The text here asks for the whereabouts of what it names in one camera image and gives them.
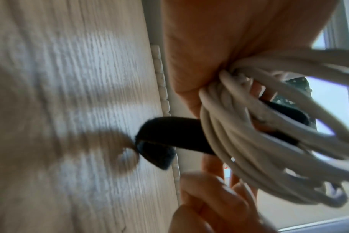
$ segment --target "white cable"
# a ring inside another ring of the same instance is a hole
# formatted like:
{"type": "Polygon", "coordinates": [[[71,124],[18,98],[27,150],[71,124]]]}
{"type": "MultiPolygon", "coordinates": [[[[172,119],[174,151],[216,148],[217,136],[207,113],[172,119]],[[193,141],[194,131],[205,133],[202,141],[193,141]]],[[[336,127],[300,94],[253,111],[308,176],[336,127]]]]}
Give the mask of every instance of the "white cable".
{"type": "Polygon", "coordinates": [[[343,67],[349,68],[349,52],[342,50],[285,50],[236,61],[230,70],[234,76],[221,71],[220,82],[200,90],[200,119],[213,151],[243,181],[269,194],[294,203],[343,206],[347,195],[342,182],[349,182],[349,171],[318,159],[312,151],[349,160],[349,129],[310,97],[267,72],[295,72],[349,86],[349,74],[340,71],[343,67]],[[321,120],[334,136],[319,133],[252,97],[253,80],[321,120]],[[254,129],[249,112],[299,144],[293,146],[254,129]]]}

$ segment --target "human hand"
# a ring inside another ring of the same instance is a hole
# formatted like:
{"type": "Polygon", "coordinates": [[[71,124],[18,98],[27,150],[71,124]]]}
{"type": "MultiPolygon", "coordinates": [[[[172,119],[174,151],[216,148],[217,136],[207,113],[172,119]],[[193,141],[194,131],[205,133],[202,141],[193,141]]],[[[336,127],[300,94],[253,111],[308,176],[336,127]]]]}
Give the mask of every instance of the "human hand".
{"type": "Polygon", "coordinates": [[[204,155],[202,172],[181,175],[183,204],[174,213],[169,233],[276,233],[261,221],[245,187],[233,176],[230,187],[224,183],[222,161],[204,155]]]}
{"type": "MultiPolygon", "coordinates": [[[[162,0],[172,87],[199,117],[199,89],[231,62],[267,50],[310,47],[338,0],[162,0]]],[[[251,94],[263,87],[254,83],[251,94]]],[[[274,92],[261,97],[270,100],[274,92]]]]}

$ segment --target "scalloped white edge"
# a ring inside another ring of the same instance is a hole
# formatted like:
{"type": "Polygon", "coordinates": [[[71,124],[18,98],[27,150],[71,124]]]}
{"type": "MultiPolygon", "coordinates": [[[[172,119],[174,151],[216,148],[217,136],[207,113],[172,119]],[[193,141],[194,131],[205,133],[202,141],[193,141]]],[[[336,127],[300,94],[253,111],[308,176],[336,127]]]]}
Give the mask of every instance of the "scalloped white edge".
{"type": "MultiPolygon", "coordinates": [[[[153,57],[153,65],[155,70],[156,82],[158,84],[159,98],[162,106],[163,116],[170,117],[171,108],[170,108],[170,103],[167,100],[168,93],[166,88],[166,80],[164,77],[162,59],[160,55],[160,48],[159,48],[159,45],[150,45],[150,49],[151,49],[151,56],[153,57]]],[[[179,191],[180,172],[179,172],[177,154],[174,157],[174,160],[172,162],[172,171],[173,171],[173,178],[174,178],[174,186],[175,186],[176,195],[177,195],[177,202],[178,202],[178,205],[180,205],[181,204],[181,197],[180,197],[180,191],[179,191]]]]}

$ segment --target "white window frame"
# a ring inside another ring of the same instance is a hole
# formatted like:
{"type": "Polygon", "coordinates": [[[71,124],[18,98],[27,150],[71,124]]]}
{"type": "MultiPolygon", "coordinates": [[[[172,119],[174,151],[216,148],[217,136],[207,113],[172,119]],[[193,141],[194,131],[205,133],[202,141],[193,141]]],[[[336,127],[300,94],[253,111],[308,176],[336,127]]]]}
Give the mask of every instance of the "white window frame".
{"type": "MultiPolygon", "coordinates": [[[[324,29],[326,48],[349,50],[349,0],[341,0],[324,29]]],[[[349,216],[280,229],[284,233],[349,233],[349,216]]]]}

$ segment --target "wooden surface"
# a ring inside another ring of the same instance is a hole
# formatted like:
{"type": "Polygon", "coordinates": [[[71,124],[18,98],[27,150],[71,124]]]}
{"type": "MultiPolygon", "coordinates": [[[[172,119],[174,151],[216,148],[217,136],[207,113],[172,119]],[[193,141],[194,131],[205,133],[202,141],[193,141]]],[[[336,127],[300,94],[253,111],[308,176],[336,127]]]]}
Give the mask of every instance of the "wooden surface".
{"type": "Polygon", "coordinates": [[[172,171],[132,150],[160,115],[139,0],[0,0],[0,233],[166,232],[172,171]]]}

